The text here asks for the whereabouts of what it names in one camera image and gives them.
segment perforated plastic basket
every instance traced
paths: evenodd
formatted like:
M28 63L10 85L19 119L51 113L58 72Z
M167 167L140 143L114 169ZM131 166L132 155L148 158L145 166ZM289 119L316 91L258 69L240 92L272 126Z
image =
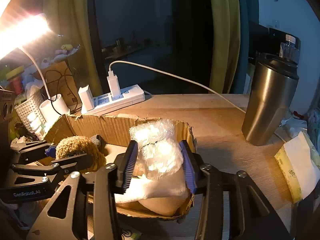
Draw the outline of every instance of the perforated plastic basket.
M42 98L40 90L38 90L36 93L33 94L31 98L14 108L17 111L17 114L23 122L24 126L28 129L29 132L33 132L27 119L27 116L31 112L35 112L36 116L40 118L41 122L45 123L45 119L40 111L40 105L43 101L44 100Z

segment black tumbler lid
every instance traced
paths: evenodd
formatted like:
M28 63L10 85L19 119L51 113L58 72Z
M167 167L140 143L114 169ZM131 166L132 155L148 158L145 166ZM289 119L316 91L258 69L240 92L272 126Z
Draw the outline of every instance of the black tumbler lid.
M278 57L276 55L268 53L261 53L259 55L257 63L260 63L267 68L278 72L281 75L292 78L294 80L299 80L299 77L297 75L297 65L289 59Z

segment bubble wrapped object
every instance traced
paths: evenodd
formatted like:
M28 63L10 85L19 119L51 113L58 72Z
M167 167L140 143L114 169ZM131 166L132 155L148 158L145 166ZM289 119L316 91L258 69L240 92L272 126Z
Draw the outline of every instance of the bubble wrapped object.
M183 163L181 148L171 138L150 143L139 151L138 163L144 166L148 179L157 180L172 175Z
M174 124L170 119L139 124L131 127L129 132L131 140L135 140L138 143L139 149L167 138L175 139Z

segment yellow curtain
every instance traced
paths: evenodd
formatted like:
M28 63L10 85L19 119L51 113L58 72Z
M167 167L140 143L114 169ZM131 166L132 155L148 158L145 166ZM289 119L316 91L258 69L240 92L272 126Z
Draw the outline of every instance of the yellow curtain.
M89 84L93 96L101 95L90 40L87 0L44 0L43 9L52 31L81 45L81 49L68 59L70 66L80 73L80 80L76 80L78 85Z
M213 56L210 88L229 93L240 50L239 0L211 0Z

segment silver screw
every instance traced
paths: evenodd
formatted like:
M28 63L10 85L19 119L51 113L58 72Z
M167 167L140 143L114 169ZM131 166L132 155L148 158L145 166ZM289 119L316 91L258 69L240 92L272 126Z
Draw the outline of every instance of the silver screw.
M106 165L106 169L108 169L108 170L113 170L113 169L115 169L116 167L117 167L117 165L114 164L114 163L108 163L108 164Z
M73 171L70 174L70 177L73 178L73 179L75 179L75 178L77 178L79 176L80 176L80 172L79 171Z
M248 174L245 171L238 171L237 175L241 178L245 178L246 176L248 176Z
M210 164L204 164L201 168L202 168L203 170L205 170L205 171L209 171L209 170L211 170L212 165L210 165Z

